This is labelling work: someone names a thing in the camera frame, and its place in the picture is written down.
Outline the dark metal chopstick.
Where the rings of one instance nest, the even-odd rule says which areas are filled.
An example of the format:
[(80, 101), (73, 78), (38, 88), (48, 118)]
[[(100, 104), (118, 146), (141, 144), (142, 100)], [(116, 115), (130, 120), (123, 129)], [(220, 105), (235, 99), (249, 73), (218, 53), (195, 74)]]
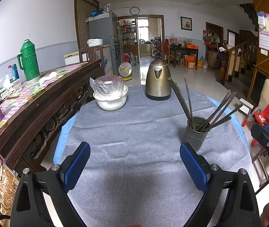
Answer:
[(220, 126), (221, 124), (224, 124), (225, 122), (227, 121), (230, 121), (232, 119), (231, 116), (225, 116), (224, 118), (220, 119), (218, 122), (210, 125), (208, 128), (204, 129), (203, 132), (208, 132), (209, 130), (217, 127), (217, 126)]
[(175, 84), (175, 94), (183, 108), (183, 111), (190, 123), (190, 126), (191, 126), (191, 120), (190, 120), (190, 111), (189, 111), (189, 105), (187, 105), (187, 102), (185, 101), (184, 99), (184, 96), (182, 95), (182, 92), (180, 91), (180, 88), (178, 87), (178, 84), (176, 82), (174, 82)]
[(231, 96), (231, 91), (229, 90), (227, 92), (227, 94), (225, 95), (225, 97), (222, 99), (222, 101), (220, 102), (220, 104), (217, 106), (216, 110), (210, 115), (210, 117), (208, 117), (208, 119), (205, 120), (205, 122), (203, 122), (198, 128), (197, 131), (201, 132), (202, 129), (210, 123), (210, 121), (214, 118), (214, 116), (217, 114), (217, 112), (219, 112), (219, 110), (227, 103), (227, 101), (229, 100), (230, 96)]
[(236, 92), (232, 92), (231, 91), (231, 96), (230, 96), (230, 98), (229, 98), (229, 100), (227, 101), (227, 103), (219, 110), (219, 112), (217, 112), (217, 114), (214, 116), (214, 118), (212, 119), (212, 120), (214, 120), (214, 122), (216, 122), (217, 120), (218, 120), (218, 118), (223, 114), (223, 112), (226, 110), (226, 108), (229, 106), (229, 104), (233, 101), (233, 99), (235, 98), (235, 96), (236, 96)]
[(187, 97), (188, 97), (188, 103), (187, 105), (184, 96), (182, 95), (182, 92), (180, 91), (180, 88), (178, 87), (177, 83), (172, 80), (171, 77), (168, 78), (168, 81), (170, 82), (170, 85), (179, 101), (181, 104), (181, 107), (187, 117), (187, 120), (189, 121), (189, 126), (195, 130), (194, 124), (193, 124), (193, 115), (192, 115), (192, 107), (191, 107), (191, 101), (190, 101), (190, 95), (188, 88), (186, 88), (187, 91)]
[(196, 130), (195, 129), (195, 126), (194, 126), (194, 122), (193, 122), (193, 113), (192, 113), (191, 98), (190, 98), (189, 87), (188, 87), (186, 78), (184, 78), (184, 82), (185, 82), (185, 86), (186, 86), (187, 98), (188, 98), (188, 103), (189, 103), (191, 127), (192, 127), (193, 130)]
[(211, 124), (208, 128), (203, 129), (202, 131), (203, 132), (208, 132), (211, 129), (213, 129), (213, 128), (215, 128), (215, 127), (217, 127), (217, 126), (219, 126), (219, 125), (221, 125), (221, 124), (223, 124), (223, 123), (231, 120), (232, 119), (231, 116), (233, 115), (233, 113), (237, 112), (237, 110), (239, 110), (239, 108), (241, 108), (242, 106), (243, 106), (242, 103), (239, 104), (236, 108), (234, 108), (231, 112), (229, 112), (227, 115), (225, 115), (222, 119), (220, 119), (219, 121), (215, 122), (214, 124)]

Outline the white small step stool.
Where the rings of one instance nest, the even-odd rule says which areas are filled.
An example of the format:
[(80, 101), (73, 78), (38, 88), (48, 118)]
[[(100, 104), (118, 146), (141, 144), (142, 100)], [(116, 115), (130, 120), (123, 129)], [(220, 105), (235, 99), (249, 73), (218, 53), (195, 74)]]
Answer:
[(242, 107), (240, 107), (240, 111), (245, 115), (249, 115), (254, 108), (253, 104), (249, 103), (244, 98), (240, 98), (239, 102), (240, 104), (242, 104)]

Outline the blue table mat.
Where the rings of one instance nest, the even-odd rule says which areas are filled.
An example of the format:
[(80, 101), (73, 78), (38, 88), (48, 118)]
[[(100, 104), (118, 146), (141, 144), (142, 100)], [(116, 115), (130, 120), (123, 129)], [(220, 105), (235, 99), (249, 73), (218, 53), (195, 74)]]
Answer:
[(185, 133), (187, 118), (176, 97), (150, 100), (140, 86), (131, 87), (125, 105), (115, 111), (101, 109), (96, 100), (80, 108), (62, 127), (54, 163), (72, 154), (81, 142), (91, 146), (93, 158), (113, 156), (147, 159), (175, 153)]

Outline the grey metal utensil holder cup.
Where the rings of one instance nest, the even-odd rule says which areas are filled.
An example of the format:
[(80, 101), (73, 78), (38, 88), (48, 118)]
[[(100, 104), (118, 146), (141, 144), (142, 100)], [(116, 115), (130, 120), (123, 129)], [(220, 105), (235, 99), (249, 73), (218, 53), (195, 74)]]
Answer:
[(193, 118), (193, 124), (194, 124), (194, 127), (196, 128), (195, 130), (193, 128), (191, 128), (191, 126), (189, 125), (189, 122), (187, 122), (187, 127), (185, 128), (185, 133), (183, 135), (183, 138), (181, 139), (181, 143), (186, 143), (188, 142), (191, 147), (197, 152), (207, 134), (208, 134), (208, 127), (209, 125), (205, 126), (206, 128), (206, 131), (197, 131), (197, 128), (203, 123), (205, 122), (206, 119), (204, 119), (203, 117), (198, 117), (198, 116), (194, 116), (192, 117)]

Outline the wooden staircase railing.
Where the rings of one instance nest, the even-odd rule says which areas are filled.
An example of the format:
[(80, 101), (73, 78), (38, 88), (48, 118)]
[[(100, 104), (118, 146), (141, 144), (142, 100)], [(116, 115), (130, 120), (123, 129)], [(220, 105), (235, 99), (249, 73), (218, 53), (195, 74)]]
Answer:
[(233, 78), (239, 78), (246, 71), (251, 70), (256, 63), (258, 50), (258, 37), (249, 38), (226, 51), (223, 51), (225, 56), (219, 69), (219, 74), (216, 81), (224, 84), (232, 82)]

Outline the dark carved wooden sideboard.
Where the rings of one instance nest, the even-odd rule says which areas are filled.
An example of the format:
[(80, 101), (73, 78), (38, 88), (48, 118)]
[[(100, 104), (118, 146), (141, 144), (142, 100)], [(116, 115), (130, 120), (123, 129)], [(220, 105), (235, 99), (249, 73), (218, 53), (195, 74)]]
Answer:
[(89, 80), (104, 74), (101, 60), (89, 61), (30, 98), (0, 128), (0, 157), (5, 164), (18, 174), (24, 168), (44, 171), (41, 163), (62, 126), (93, 99)]

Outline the grey table cloth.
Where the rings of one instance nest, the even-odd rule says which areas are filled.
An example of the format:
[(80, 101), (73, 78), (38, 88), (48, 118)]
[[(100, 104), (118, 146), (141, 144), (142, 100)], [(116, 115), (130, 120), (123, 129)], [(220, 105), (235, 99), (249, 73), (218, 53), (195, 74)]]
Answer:
[(150, 100), (144, 86), (130, 87), (125, 105), (104, 111), (81, 107), (62, 153), (82, 142), (90, 158), (68, 194), (87, 226), (183, 226), (203, 193), (181, 158), (187, 118), (172, 95)]

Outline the orange box on table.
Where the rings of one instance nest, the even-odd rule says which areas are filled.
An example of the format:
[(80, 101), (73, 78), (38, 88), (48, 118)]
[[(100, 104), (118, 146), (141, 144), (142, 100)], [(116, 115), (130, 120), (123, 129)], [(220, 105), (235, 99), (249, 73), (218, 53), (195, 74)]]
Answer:
[(189, 49), (194, 49), (194, 50), (198, 50), (199, 47), (197, 45), (194, 45), (194, 44), (184, 44), (184, 47), (185, 48), (189, 48)]

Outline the dark wooden dining table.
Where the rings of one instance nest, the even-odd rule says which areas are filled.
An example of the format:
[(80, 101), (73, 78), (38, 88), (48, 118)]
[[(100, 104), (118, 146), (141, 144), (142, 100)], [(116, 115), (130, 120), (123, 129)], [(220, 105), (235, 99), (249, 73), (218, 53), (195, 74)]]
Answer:
[(170, 46), (170, 50), (173, 52), (174, 60), (173, 60), (173, 67), (176, 67), (176, 55), (177, 53), (180, 53), (181, 55), (193, 55), (195, 56), (195, 65), (194, 69), (198, 70), (198, 56), (199, 56), (199, 50), (194, 48), (185, 48), (185, 47), (177, 47), (177, 46)]

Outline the white bowl with plastic bag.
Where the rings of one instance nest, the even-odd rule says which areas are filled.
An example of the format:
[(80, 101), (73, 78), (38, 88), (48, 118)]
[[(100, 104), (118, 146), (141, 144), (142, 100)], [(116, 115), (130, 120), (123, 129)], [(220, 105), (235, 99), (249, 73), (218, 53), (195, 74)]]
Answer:
[(117, 75), (106, 75), (96, 79), (90, 78), (93, 97), (98, 106), (105, 111), (115, 111), (122, 108), (127, 101), (128, 87)]

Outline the white electric fan heater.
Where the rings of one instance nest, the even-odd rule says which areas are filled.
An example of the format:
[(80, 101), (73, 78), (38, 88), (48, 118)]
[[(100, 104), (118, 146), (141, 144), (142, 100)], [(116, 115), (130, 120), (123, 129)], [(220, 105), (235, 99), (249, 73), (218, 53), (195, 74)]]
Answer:
[(128, 62), (123, 62), (119, 65), (119, 75), (122, 77), (123, 81), (132, 80), (132, 65)]

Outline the wooden chair behind table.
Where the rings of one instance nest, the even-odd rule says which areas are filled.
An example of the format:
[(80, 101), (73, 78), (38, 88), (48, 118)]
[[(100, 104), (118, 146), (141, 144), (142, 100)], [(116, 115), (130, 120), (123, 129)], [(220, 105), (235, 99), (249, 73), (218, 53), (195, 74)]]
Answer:
[(103, 46), (102, 45), (79, 49), (79, 51), (78, 51), (79, 60), (80, 60), (80, 63), (84, 62), (83, 55), (86, 56), (87, 61), (97, 60), (96, 52), (98, 52), (98, 51), (100, 52), (99, 59), (101, 60), (101, 63), (100, 63), (101, 70), (102, 70), (103, 75), (105, 75), (104, 54), (103, 54)]

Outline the pink wall calendar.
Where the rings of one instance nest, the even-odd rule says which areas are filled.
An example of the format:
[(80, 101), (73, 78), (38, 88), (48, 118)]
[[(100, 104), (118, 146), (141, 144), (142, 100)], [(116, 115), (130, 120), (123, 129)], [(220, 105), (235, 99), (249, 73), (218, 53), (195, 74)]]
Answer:
[(259, 48), (269, 51), (269, 13), (258, 13)]

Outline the framed wall picture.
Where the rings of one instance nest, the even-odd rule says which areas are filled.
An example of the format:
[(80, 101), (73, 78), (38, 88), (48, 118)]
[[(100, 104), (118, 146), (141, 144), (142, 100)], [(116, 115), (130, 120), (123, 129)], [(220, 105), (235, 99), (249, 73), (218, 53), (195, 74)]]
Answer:
[(192, 31), (192, 19), (190, 17), (181, 17), (181, 29)]

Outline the round wall clock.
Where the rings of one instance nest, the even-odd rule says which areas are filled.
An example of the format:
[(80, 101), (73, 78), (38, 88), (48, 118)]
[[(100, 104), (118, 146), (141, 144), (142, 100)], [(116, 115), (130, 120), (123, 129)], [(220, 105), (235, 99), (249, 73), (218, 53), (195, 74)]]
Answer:
[(138, 15), (140, 13), (140, 9), (138, 7), (133, 6), (130, 8), (129, 12), (131, 15)]

